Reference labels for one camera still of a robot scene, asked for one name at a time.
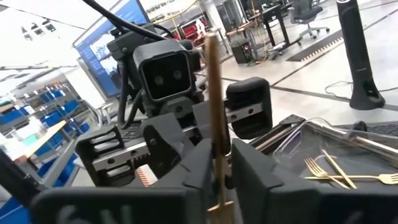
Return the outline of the clear plastic container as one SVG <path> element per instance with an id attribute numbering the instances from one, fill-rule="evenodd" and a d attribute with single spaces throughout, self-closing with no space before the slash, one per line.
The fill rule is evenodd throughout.
<path id="1" fill-rule="evenodd" d="M 303 179 L 305 177 L 316 177 L 311 173 L 304 161 L 308 157 L 312 158 L 329 176 L 340 175 L 325 157 L 322 152 L 323 149 L 329 153 L 347 176 L 398 173 L 398 161 L 392 161 L 356 144 L 347 144 L 320 134 L 307 125 L 297 128 L 290 134 L 275 150 L 273 158 L 280 166 L 285 167 Z M 345 179 L 337 180 L 352 189 Z M 357 189 L 385 188 L 398 190 L 398 184 L 386 185 L 377 179 L 351 180 L 357 186 Z M 324 187 L 343 188 L 330 179 L 309 181 Z"/>

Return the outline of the large blue display screen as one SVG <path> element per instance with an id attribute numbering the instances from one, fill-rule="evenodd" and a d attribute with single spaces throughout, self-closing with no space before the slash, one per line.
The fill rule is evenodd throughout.
<path id="1" fill-rule="evenodd" d="M 149 22 L 139 0 L 119 0 L 111 12 L 125 21 L 137 24 Z M 91 79 L 107 98 L 119 95 L 121 89 L 117 62 L 107 48 L 107 44 L 114 39 L 110 34 L 113 29 L 112 23 L 101 16 L 73 43 L 82 61 L 88 67 Z"/>

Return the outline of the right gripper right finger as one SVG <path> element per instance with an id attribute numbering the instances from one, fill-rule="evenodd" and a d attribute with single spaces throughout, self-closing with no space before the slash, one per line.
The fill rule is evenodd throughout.
<path id="1" fill-rule="evenodd" d="M 239 139 L 231 152 L 244 224 L 317 224 L 314 186 Z"/>

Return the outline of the black standing desk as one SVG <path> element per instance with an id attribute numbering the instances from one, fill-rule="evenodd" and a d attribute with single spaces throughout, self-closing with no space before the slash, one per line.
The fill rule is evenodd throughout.
<path id="1" fill-rule="evenodd" d="M 269 21 L 268 21 L 272 16 L 276 16 L 276 19 L 279 22 L 280 28 L 282 30 L 282 35 L 284 38 L 284 40 L 282 42 L 279 42 L 278 44 L 274 40 L 274 36 L 272 34 L 271 27 L 270 27 Z M 282 51 L 287 49 L 291 45 L 294 45 L 294 44 L 301 45 L 300 37 L 292 42 L 290 41 L 289 36 L 287 34 L 285 24 L 284 24 L 284 20 L 282 17 L 282 6 L 280 4 L 276 4 L 275 6 L 272 6 L 270 8 L 265 9 L 264 11 L 262 11 L 261 17 L 262 17 L 262 23 L 266 27 L 266 31 L 267 31 L 269 40 L 272 45 L 272 48 L 269 50 L 270 52 L 278 52 L 278 53 L 282 54 Z"/>

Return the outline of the black tower fan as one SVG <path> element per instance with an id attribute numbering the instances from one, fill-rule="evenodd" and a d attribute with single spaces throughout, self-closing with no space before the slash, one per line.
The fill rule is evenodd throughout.
<path id="1" fill-rule="evenodd" d="M 377 89 L 369 60 L 357 0 L 336 0 L 353 89 L 349 105 L 356 110 L 382 108 L 385 99 Z"/>

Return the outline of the grey office chair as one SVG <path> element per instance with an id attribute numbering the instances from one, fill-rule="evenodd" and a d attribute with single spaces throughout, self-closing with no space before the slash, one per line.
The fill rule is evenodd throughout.
<path id="1" fill-rule="evenodd" d="M 316 31 L 320 33 L 321 30 L 325 30 L 329 33 L 329 27 L 311 27 L 310 23 L 313 22 L 319 13 L 323 11 L 320 6 L 320 0 L 316 0 L 316 5 L 312 5 L 313 0 L 292 0 L 290 11 L 290 23 L 295 25 L 306 25 L 307 28 L 299 34 L 298 40 L 308 34 L 312 39 L 316 39 L 317 35 L 313 33 Z"/>

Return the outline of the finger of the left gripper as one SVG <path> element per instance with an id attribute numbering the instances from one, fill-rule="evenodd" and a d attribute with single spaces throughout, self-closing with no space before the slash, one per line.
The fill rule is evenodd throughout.
<path id="1" fill-rule="evenodd" d="M 149 118 L 142 123 L 142 135 L 150 153 L 148 166 L 160 179 L 191 151 L 197 137 L 196 126 L 181 125 L 174 113 Z"/>
<path id="2" fill-rule="evenodd" d="M 199 104 L 193 105 L 193 114 L 196 121 L 196 126 L 199 129 L 201 137 L 211 138 L 211 109 L 210 102 L 203 101 Z M 224 131 L 226 134 L 226 150 L 224 151 L 224 155 L 226 156 L 231 152 L 231 143 L 230 143 L 230 135 L 228 129 L 228 123 L 226 121 L 226 115 L 224 114 Z"/>

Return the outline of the shelf with blue bins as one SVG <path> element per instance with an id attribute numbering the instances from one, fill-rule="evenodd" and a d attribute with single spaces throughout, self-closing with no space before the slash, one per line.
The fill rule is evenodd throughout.
<path id="1" fill-rule="evenodd" d="M 56 159 L 72 141 L 88 130 L 87 106 L 68 82 L 55 82 L 22 95 L 0 98 L 0 145 L 30 146 L 47 129 L 66 121 L 66 125 L 28 159 L 15 163 L 35 180 L 41 181 L 39 168 Z"/>

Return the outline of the red tool cabinet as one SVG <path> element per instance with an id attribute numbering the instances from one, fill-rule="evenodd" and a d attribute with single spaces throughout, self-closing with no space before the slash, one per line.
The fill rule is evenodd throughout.
<path id="1" fill-rule="evenodd" d="M 181 26 L 185 38 L 193 42 L 201 39 L 206 34 L 207 27 L 208 23 L 203 16 Z"/>

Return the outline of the dark floor strip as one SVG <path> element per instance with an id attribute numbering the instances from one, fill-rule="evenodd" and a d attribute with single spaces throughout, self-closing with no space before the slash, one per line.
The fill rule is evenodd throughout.
<path id="1" fill-rule="evenodd" d="M 318 42 L 314 43 L 313 45 L 307 47 L 306 49 L 300 51 L 299 53 L 291 56 L 287 59 L 288 62 L 304 62 L 306 60 L 310 60 L 311 58 L 320 55 L 321 53 L 326 52 L 327 50 L 331 49 L 334 45 L 338 45 L 342 43 L 342 31 L 338 30 L 328 37 L 319 40 Z"/>

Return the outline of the light wooden workbench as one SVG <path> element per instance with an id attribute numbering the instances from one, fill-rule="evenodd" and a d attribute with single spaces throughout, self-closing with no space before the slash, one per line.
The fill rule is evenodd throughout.
<path id="1" fill-rule="evenodd" d="M 42 147 L 51 137 L 53 137 L 57 132 L 62 130 L 66 125 L 66 121 L 61 121 L 54 126 L 47 129 L 47 132 L 36 142 L 30 146 L 25 146 L 22 143 L 11 144 L 10 141 L 6 143 L 7 155 L 12 161 L 22 162 L 23 159 L 28 159 L 32 156 L 40 147 Z"/>

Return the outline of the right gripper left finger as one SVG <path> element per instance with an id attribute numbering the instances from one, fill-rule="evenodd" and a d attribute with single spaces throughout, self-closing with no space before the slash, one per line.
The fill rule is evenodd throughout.
<path id="1" fill-rule="evenodd" d="M 151 186 L 160 191 L 151 224 L 206 224 L 211 170 L 212 143 L 204 139 Z"/>

